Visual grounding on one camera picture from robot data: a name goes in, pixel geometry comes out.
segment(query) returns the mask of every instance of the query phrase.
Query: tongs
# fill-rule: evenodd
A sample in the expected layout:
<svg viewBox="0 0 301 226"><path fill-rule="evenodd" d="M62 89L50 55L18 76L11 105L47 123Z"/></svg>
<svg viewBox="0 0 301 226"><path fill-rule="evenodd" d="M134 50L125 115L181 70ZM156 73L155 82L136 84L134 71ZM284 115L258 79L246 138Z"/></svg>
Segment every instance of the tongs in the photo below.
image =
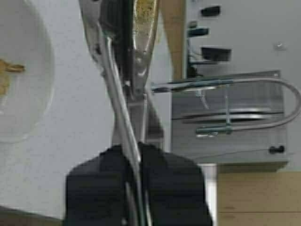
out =
<svg viewBox="0 0 301 226"><path fill-rule="evenodd" d="M129 193L133 225L151 224L147 190L141 184L138 141L157 118L145 89L153 52L159 0L79 0L90 54L102 70L115 113L114 143L120 142L133 169L136 197Z"/></svg>

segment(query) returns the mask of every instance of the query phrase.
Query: white plate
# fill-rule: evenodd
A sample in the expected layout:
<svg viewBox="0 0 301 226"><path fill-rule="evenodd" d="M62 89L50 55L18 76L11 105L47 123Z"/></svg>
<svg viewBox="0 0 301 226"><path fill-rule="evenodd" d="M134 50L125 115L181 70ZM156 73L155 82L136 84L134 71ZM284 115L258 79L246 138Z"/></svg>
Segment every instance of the white plate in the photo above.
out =
<svg viewBox="0 0 301 226"><path fill-rule="evenodd" d="M26 66L11 74L8 94L0 97L0 142L28 137L50 106L54 56L50 38L28 0L0 0L0 58Z"/></svg>

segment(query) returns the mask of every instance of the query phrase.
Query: wooden cabinet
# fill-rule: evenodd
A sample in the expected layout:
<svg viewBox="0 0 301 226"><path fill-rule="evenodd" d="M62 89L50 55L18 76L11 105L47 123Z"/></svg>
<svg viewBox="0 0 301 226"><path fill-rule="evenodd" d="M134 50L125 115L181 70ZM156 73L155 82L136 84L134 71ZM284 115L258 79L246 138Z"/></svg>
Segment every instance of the wooden cabinet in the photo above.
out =
<svg viewBox="0 0 301 226"><path fill-rule="evenodd" d="M235 173L218 178L218 226L298 226L301 173Z"/></svg>

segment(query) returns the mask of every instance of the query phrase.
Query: food residue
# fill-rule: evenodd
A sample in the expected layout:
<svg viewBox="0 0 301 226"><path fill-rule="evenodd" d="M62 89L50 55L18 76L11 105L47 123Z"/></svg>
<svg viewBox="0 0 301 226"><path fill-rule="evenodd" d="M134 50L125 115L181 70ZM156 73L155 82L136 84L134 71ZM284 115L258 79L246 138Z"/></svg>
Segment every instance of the food residue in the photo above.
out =
<svg viewBox="0 0 301 226"><path fill-rule="evenodd" d="M8 92L10 86L10 76L7 72L21 73L25 71L23 65L15 65L0 59L0 97Z"/></svg>

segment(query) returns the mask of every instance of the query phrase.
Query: white wall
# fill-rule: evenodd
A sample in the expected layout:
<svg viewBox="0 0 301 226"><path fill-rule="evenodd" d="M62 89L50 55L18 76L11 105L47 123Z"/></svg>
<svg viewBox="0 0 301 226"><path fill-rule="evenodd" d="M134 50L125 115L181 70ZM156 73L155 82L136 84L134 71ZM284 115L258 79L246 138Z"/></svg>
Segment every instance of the white wall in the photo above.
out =
<svg viewBox="0 0 301 226"><path fill-rule="evenodd" d="M222 15L201 18L198 9L219 4ZM257 72L281 69L282 77L301 87L300 53L301 25L298 0L187 0L187 21L198 20L200 26L209 27L210 35L194 38L195 50L199 46L221 46L233 49L229 64L202 66L205 75ZM283 42L286 51L274 50L274 44ZM287 111L293 108L292 96L285 93ZM301 170L301 119L288 126L290 156L286 170Z"/></svg>
<svg viewBox="0 0 301 226"><path fill-rule="evenodd" d="M113 112L103 79L88 54L76 0L32 0L55 51L52 106L28 140L0 144L0 205L62 218L65 175L110 147ZM163 24L152 62L152 80L171 79ZM155 97L170 143L170 96Z"/></svg>

